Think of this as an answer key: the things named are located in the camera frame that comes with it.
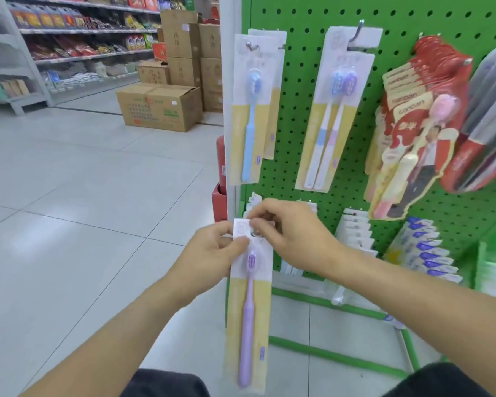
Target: toothbrush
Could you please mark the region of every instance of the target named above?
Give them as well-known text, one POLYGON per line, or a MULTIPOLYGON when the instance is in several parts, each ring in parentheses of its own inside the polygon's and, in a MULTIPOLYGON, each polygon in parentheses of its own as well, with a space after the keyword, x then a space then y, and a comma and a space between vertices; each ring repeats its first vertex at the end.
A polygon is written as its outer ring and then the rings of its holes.
POLYGON ((373 213, 373 218, 384 219, 387 216, 395 198, 404 186, 404 183, 408 180, 411 171, 417 165, 419 160, 417 152, 426 144, 426 135, 428 135, 428 132, 434 125, 446 122, 455 113, 457 105, 457 97, 451 95, 437 96, 434 104, 430 107, 430 119, 428 123, 423 128, 423 131, 421 131, 411 151, 405 154, 400 160, 393 178, 386 187, 382 199, 373 213))
POLYGON ((350 71, 345 76, 343 81, 341 92, 343 93, 342 99, 338 106, 338 113, 334 119, 333 128, 331 134, 329 135, 329 141, 327 146, 325 146, 325 151, 323 152, 322 164, 319 167, 318 175, 316 176, 316 182, 314 182, 314 190, 321 191, 325 183, 325 177, 327 177, 327 172, 329 171, 329 166, 331 165, 331 159, 333 158, 334 147, 336 146, 336 140, 338 139, 338 130, 340 124, 342 123, 342 116, 344 113, 345 98, 353 94, 355 88, 357 87, 357 73, 350 71))
POLYGON ((309 169, 307 170, 307 177, 305 177, 304 187, 307 189, 312 189, 314 186, 314 181, 316 179, 316 173, 318 172, 319 162, 322 159, 323 146, 325 145, 325 137, 327 135, 327 126, 329 126, 329 118, 331 118, 331 110, 333 108, 333 101, 342 91, 344 84, 344 75, 337 71, 333 73, 333 82, 331 86, 331 99, 325 107, 325 113, 322 119, 322 125, 319 128, 318 138, 316 139, 316 145, 314 146, 314 151, 312 152, 311 163, 309 164, 309 169))
POLYGON ((252 159, 253 159, 253 144, 255 141, 255 106, 257 98, 261 92, 261 72, 257 69, 250 70, 248 75, 248 99, 250 100, 250 118, 246 125, 246 135, 244 138, 244 158, 243 171, 241 180, 244 183, 249 183, 252 178, 252 159))
POLYGON ((253 275, 256 272, 255 252, 250 252, 246 264, 248 287, 243 307, 243 330, 241 338, 241 357, 239 359, 239 386, 246 388, 252 381, 252 345, 253 345, 253 275))

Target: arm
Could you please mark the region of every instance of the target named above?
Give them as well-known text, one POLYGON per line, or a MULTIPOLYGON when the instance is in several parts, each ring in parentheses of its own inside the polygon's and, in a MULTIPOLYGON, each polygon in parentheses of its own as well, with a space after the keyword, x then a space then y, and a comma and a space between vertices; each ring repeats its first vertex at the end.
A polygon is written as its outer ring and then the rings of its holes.
POLYGON ((118 397, 171 317, 228 273, 248 246, 231 222, 196 232, 164 278, 113 317, 21 397, 118 397))
POLYGON ((496 397, 496 298, 344 246, 303 203, 267 199, 249 219, 292 266, 377 304, 496 397))

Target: tile floor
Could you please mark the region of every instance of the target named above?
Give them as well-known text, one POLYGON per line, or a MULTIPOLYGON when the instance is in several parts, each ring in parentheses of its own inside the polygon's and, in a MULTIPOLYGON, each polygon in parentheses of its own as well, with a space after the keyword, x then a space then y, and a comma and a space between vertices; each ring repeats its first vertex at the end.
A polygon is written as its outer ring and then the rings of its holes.
MULTIPOLYGON (((40 379, 213 220, 221 115, 174 133, 125 126, 114 91, 61 107, 22 117, 0 108, 0 397, 40 379)), ((225 287, 178 312, 142 366, 194 373, 211 395, 234 395, 221 381, 225 287)), ((283 297, 272 298, 270 333, 409 365, 385 323, 283 297)), ((438 358, 415 339, 423 363, 438 358)), ((375 397, 398 382, 277 347, 269 354, 266 394, 275 397, 375 397)))

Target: forearm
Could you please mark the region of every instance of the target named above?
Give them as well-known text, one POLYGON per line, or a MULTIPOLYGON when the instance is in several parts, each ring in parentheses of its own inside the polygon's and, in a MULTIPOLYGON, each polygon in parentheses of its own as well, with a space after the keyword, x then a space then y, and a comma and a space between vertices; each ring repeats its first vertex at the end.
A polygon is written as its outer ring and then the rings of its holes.
POLYGON ((395 316, 496 397, 496 298, 338 245, 328 277, 395 316))
POLYGON ((22 397, 118 397, 183 305, 173 286, 153 284, 22 397))

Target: hand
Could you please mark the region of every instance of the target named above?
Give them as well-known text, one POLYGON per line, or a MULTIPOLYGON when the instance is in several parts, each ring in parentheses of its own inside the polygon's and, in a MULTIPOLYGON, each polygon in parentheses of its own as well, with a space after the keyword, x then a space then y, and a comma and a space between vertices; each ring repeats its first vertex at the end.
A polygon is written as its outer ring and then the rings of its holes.
POLYGON ((222 236, 232 231, 229 221, 200 228, 167 272, 164 279, 174 283, 182 306, 216 286, 230 273, 233 260, 246 251, 247 237, 231 240, 222 236))
POLYGON ((248 213, 248 219, 287 263, 328 276, 341 244, 306 203, 265 199, 248 213), (268 221, 276 222, 279 230, 268 221))

